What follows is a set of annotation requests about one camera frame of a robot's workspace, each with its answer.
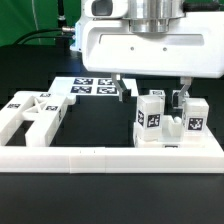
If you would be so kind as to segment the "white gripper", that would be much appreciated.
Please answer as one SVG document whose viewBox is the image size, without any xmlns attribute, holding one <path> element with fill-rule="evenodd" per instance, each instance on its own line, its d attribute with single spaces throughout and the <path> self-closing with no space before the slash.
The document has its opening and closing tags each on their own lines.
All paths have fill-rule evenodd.
<svg viewBox="0 0 224 224">
<path fill-rule="evenodd" d="M 93 20 L 83 29 L 82 59 L 89 71 L 112 73 L 120 102 L 131 90 L 119 73 L 187 76 L 180 78 L 183 95 L 191 77 L 224 75 L 224 13 L 188 13 L 166 33 L 134 34 L 125 20 Z"/>
</svg>

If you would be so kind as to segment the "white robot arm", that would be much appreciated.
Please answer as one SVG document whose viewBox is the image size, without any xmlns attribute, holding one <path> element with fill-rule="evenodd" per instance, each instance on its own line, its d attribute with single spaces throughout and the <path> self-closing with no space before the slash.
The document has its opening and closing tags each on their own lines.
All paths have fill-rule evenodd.
<svg viewBox="0 0 224 224">
<path fill-rule="evenodd" d="M 73 51 L 106 72 L 124 101 L 123 74 L 175 76 L 180 107 L 192 79 L 224 76 L 224 5 L 218 1 L 81 0 Z"/>
</svg>

